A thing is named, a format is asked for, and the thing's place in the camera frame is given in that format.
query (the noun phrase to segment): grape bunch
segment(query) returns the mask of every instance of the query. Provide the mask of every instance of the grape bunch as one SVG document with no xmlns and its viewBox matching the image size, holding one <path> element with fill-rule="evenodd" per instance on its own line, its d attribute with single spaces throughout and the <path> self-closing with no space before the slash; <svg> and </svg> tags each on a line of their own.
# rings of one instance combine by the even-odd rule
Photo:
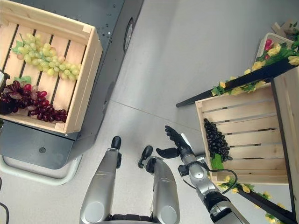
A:
<svg viewBox="0 0 299 224">
<path fill-rule="evenodd" d="M 233 160 L 233 158 L 228 155 L 230 148 L 225 141 L 225 136 L 217 131 L 216 124 L 206 118 L 204 119 L 204 123 L 211 157 L 214 158 L 215 154 L 219 154 L 221 155 L 221 162 Z"/>
<path fill-rule="evenodd" d="M 2 91 L 1 106 L 12 108 L 10 112 L 14 113 L 19 109 L 26 109 L 29 116 L 37 115 L 37 119 L 46 122 L 66 122 L 66 110 L 55 110 L 54 106 L 46 99 L 46 95 L 46 91 L 38 91 L 37 85 L 31 86 L 25 82 L 14 81 Z"/>
<path fill-rule="evenodd" d="M 13 52 L 17 54 L 18 59 L 24 59 L 28 64 L 37 67 L 39 71 L 46 72 L 49 76 L 58 75 L 62 79 L 75 81 L 79 77 L 81 64 L 75 65 L 67 62 L 64 56 L 57 56 L 56 49 L 49 43 L 41 42 L 41 35 L 26 34 L 27 38 L 21 38 L 23 42 L 18 42 Z"/>
</svg>

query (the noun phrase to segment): metal frame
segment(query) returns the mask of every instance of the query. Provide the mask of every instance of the metal frame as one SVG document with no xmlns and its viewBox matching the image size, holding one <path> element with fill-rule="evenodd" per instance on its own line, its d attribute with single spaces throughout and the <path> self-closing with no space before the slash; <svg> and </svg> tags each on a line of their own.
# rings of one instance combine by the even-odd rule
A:
<svg viewBox="0 0 299 224">
<path fill-rule="evenodd" d="M 225 90 L 231 90 L 235 87 L 247 84 L 247 83 L 252 83 L 255 81 L 259 80 L 265 80 L 266 82 L 271 82 L 272 86 L 272 91 L 273 91 L 273 96 L 274 96 L 274 101 L 276 105 L 276 110 L 277 110 L 277 115 L 278 115 L 278 121 L 279 121 L 279 127 L 280 127 L 280 133 L 281 133 L 281 139 L 282 139 L 282 144 L 284 148 L 284 154 L 285 154 L 285 164 L 286 164 L 286 171 L 288 174 L 288 182 L 289 182 L 289 188 L 290 188 L 290 197 L 291 197 L 291 205 L 292 205 L 292 212 L 287 211 L 285 209 L 280 208 L 276 204 L 272 203 L 271 201 L 259 196 L 258 194 L 254 192 L 246 193 L 242 189 L 239 188 L 239 194 L 245 197 L 246 199 L 250 200 L 252 203 L 256 204 L 260 208 L 264 209 L 266 212 L 270 213 L 280 221 L 286 223 L 286 224 L 297 224 L 296 221 L 296 211 L 295 211 L 295 205 L 294 205 L 294 195 L 293 195 L 293 188 L 292 188 L 292 178 L 291 178 L 291 173 L 290 173 L 290 165 L 289 165 L 289 160 L 288 160 L 288 153 L 286 150 L 286 143 L 285 143 L 285 136 L 284 136 L 284 129 L 283 129 L 283 124 L 281 120 L 281 115 L 280 115 L 280 109 L 279 109 L 279 103 L 277 99 L 277 93 L 275 90 L 275 84 L 273 81 L 273 78 L 287 72 L 288 70 L 291 70 L 295 68 L 295 65 L 291 65 L 288 62 L 288 59 L 283 59 L 279 62 L 276 62 L 272 65 L 263 67 L 261 69 L 258 69 L 256 71 L 253 71 L 245 76 L 239 77 L 237 79 L 234 79 L 232 81 L 229 81 L 226 83 L 226 88 Z M 194 104 L 198 100 L 206 99 L 209 97 L 212 97 L 211 90 L 207 90 L 197 96 L 191 97 L 189 99 L 186 99 L 180 103 L 178 103 L 176 106 L 177 107 L 182 107 L 185 105 L 191 105 Z"/>
</svg>

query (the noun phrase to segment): yellow flower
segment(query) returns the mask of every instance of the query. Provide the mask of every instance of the yellow flower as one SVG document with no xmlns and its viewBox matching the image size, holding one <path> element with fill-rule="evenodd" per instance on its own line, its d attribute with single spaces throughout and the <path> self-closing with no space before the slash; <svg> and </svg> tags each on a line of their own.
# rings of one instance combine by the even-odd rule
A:
<svg viewBox="0 0 299 224">
<path fill-rule="evenodd" d="M 292 65 L 299 65 L 299 56 L 289 56 L 289 63 Z"/>
<path fill-rule="evenodd" d="M 229 176 L 226 176 L 225 177 L 225 182 L 229 182 L 230 181 L 230 177 Z"/>
<path fill-rule="evenodd" d="M 263 195 L 267 196 L 268 199 L 271 199 L 271 198 L 272 198 L 272 196 L 269 194 L 268 191 L 265 191 L 265 192 L 263 193 Z"/>
<path fill-rule="evenodd" d="M 277 205 L 278 205 L 280 208 L 285 209 L 285 206 L 284 206 L 282 203 L 278 202 Z"/>
<path fill-rule="evenodd" d="M 256 84 L 256 88 L 259 88 L 261 87 L 262 85 L 264 85 L 266 82 L 265 81 L 259 81 L 257 84 Z"/>
<path fill-rule="evenodd" d="M 242 186 L 242 190 L 243 190 L 244 192 L 246 192 L 246 193 L 250 193 L 250 189 L 249 189 L 249 187 L 247 187 L 245 184 L 241 184 L 241 186 Z"/>
<path fill-rule="evenodd" d="M 244 71 L 244 75 L 247 75 L 247 74 L 249 74 L 250 72 L 251 72 L 251 70 L 250 70 L 250 69 L 247 69 L 247 70 Z"/>
<path fill-rule="evenodd" d="M 280 52 L 280 49 L 281 49 L 281 46 L 280 46 L 279 43 L 275 43 L 275 44 L 273 45 L 273 48 L 277 51 L 277 53 L 279 53 L 279 52 Z"/>
<path fill-rule="evenodd" d="M 219 82 L 219 86 L 221 86 L 222 88 L 225 88 L 225 83 L 224 82 Z"/>
<path fill-rule="evenodd" d="M 236 95 L 239 95 L 242 92 L 243 92 L 243 90 L 240 87 L 236 87 L 232 90 L 231 95 L 236 96 Z"/>
<path fill-rule="evenodd" d="M 269 223 L 275 223 L 275 219 L 272 219 L 270 217 L 266 217 L 266 220 L 269 222 Z"/>
<path fill-rule="evenodd" d="M 258 70 L 261 67 L 263 67 L 266 64 L 266 61 L 262 61 L 262 62 L 254 62 L 253 66 L 252 66 L 252 71 Z"/>
<path fill-rule="evenodd" d="M 233 193 L 233 194 L 236 194 L 236 193 L 238 193 L 238 192 L 239 192 L 239 191 L 238 191 L 238 188 L 233 188 L 233 189 L 232 189 L 232 193 Z"/>
</svg>

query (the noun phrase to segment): flower garland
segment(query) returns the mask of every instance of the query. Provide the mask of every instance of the flower garland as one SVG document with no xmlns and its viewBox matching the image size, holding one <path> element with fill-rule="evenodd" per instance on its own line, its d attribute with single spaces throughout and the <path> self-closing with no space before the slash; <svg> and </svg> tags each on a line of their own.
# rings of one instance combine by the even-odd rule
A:
<svg viewBox="0 0 299 224">
<path fill-rule="evenodd" d="M 287 44 L 284 43 L 273 43 L 272 40 L 268 39 L 266 41 L 266 45 L 264 48 L 264 52 L 262 56 L 258 57 L 256 59 L 256 62 L 254 62 L 251 70 L 247 69 L 244 71 L 244 75 L 247 75 L 251 73 L 252 71 L 258 70 L 264 66 L 268 66 L 270 64 L 273 64 L 275 62 L 278 62 L 284 58 L 289 59 L 289 63 L 292 65 L 299 65 L 299 51 L 297 48 L 299 47 L 299 35 L 296 37 L 296 41 L 292 44 L 291 48 L 288 49 Z M 219 82 L 218 86 L 214 86 L 211 93 L 213 96 L 219 96 L 222 94 L 228 94 L 228 95 L 239 95 L 243 92 L 254 92 L 258 87 L 264 85 L 265 81 L 257 81 L 252 82 L 249 84 L 245 84 L 239 87 L 236 87 L 232 90 L 224 90 L 228 81 L 234 80 L 236 77 L 231 77 L 230 80 L 226 80 L 225 82 Z"/>
<path fill-rule="evenodd" d="M 233 178 L 230 178 L 230 176 L 226 176 L 225 178 L 225 183 L 218 183 L 217 185 L 222 188 L 223 190 L 228 189 L 230 186 L 233 185 L 233 183 L 235 182 L 235 180 Z M 236 194 L 239 192 L 239 188 L 242 188 L 242 190 L 246 193 L 250 193 L 255 192 L 254 190 L 254 185 L 251 185 L 249 183 L 239 183 L 237 182 L 236 187 L 234 187 L 233 189 L 231 189 L 231 192 L 233 194 Z M 255 192 L 257 193 L 259 196 L 269 200 L 272 198 L 272 196 L 269 194 L 268 191 L 265 191 L 264 193 L 259 193 L 259 192 Z M 285 207 L 283 206 L 282 203 L 277 203 L 277 205 L 283 209 L 285 209 Z M 270 213 L 266 212 L 265 214 L 265 218 L 266 220 L 271 223 L 271 224 L 284 224 L 283 222 L 281 222 L 280 220 L 278 220 L 277 218 L 275 218 L 273 215 L 271 215 Z"/>
</svg>

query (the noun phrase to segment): wooden crate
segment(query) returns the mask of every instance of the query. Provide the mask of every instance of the wooden crate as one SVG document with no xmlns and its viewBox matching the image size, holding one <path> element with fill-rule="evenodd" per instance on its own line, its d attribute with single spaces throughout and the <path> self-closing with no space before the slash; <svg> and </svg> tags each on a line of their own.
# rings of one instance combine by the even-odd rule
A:
<svg viewBox="0 0 299 224">
<path fill-rule="evenodd" d="M 217 124 L 230 146 L 232 161 L 224 168 L 238 174 L 240 182 L 287 184 L 287 173 L 276 107 L 270 85 L 253 93 L 222 95 L 196 102 L 200 129 L 212 168 L 204 118 Z M 214 182 L 223 182 L 228 172 L 211 173 Z"/>
<path fill-rule="evenodd" d="M 81 129 L 94 78 L 102 54 L 102 46 L 95 27 L 66 17 L 25 6 L 8 0 L 0 0 L 0 68 L 14 77 L 31 76 L 32 85 L 48 92 L 47 99 L 56 109 L 66 109 L 68 118 L 62 122 L 44 122 L 27 116 L 20 110 L 0 119 L 43 128 L 59 133 L 72 133 Z M 66 61 L 82 63 L 79 79 L 76 82 L 49 77 L 36 67 L 18 60 L 11 51 L 19 33 L 41 34 L 42 42 L 49 42 L 57 49 L 58 55 L 65 55 Z"/>
</svg>

